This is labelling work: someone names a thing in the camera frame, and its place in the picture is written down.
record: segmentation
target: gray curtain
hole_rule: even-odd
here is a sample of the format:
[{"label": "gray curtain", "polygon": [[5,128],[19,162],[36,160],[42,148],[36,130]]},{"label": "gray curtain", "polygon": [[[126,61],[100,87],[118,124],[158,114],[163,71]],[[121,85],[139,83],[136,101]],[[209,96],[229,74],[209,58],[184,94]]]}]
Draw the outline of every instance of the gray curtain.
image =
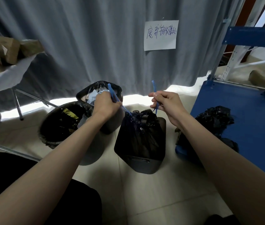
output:
[{"label": "gray curtain", "polygon": [[[39,39],[40,54],[16,87],[46,100],[75,97],[105,80],[146,95],[155,80],[193,86],[215,60],[232,0],[0,0],[0,34]],[[179,20],[176,49],[143,49],[145,21]],[[10,90],[0,110],[14,108]],[[20,104],[33,100],[19,96]]]}]

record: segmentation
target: person's left hand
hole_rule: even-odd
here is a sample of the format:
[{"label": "person's left hand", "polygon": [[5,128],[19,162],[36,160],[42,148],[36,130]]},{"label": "person's left hand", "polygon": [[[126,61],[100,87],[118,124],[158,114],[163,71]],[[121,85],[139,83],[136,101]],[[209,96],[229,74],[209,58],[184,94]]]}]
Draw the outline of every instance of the person's left hand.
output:
[{"label": "person's left hand", "polygon": [[112,102],[111,94],[104,91],[96,96],[92,115],[99,114],[108,120],[118,111],[121,105],[121,102]]}]

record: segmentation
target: white tablecloth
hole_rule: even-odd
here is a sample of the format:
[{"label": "white tablecloth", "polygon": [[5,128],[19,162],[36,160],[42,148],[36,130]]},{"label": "white tablecloth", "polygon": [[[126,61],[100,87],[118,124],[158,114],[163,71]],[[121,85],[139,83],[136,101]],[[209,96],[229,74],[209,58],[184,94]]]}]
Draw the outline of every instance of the white tablecloth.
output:
[{"label": "white tablecloth", "polygon": [[35,57],[36,55],[33,55],[31,57],[22,59],[16,65],[12,65],[4,72],[0,72],[0,91],[12,88],[20,83],[24,73]]}]

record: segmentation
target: person's left arm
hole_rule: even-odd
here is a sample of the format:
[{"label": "person's left arm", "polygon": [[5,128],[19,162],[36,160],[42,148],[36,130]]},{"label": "person's left arm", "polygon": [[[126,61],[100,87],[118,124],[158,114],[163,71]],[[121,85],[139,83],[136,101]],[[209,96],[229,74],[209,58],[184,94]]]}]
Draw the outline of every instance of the person's left arm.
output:
[{"label": "person's left arm", "polygon": [[0,224],[43,224],[94,136],[120,105],[109,92],[97,95],[88,121],[0,194]]}]

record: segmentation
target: forearm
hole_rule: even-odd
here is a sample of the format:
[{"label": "forearm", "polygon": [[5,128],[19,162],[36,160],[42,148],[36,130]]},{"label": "forearm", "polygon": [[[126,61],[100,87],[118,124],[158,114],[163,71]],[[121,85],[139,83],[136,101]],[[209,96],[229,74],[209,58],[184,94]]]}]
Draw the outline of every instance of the forearm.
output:
[{"label": "forearm", "polygon": [[94,115],[0,194],[0,224],[44,223],[106,120]]},{"label": "forearm", "polygon": [[187,113],[180,129],[233,213],[244,224],[265,224],[265,172],[229,148]]}]

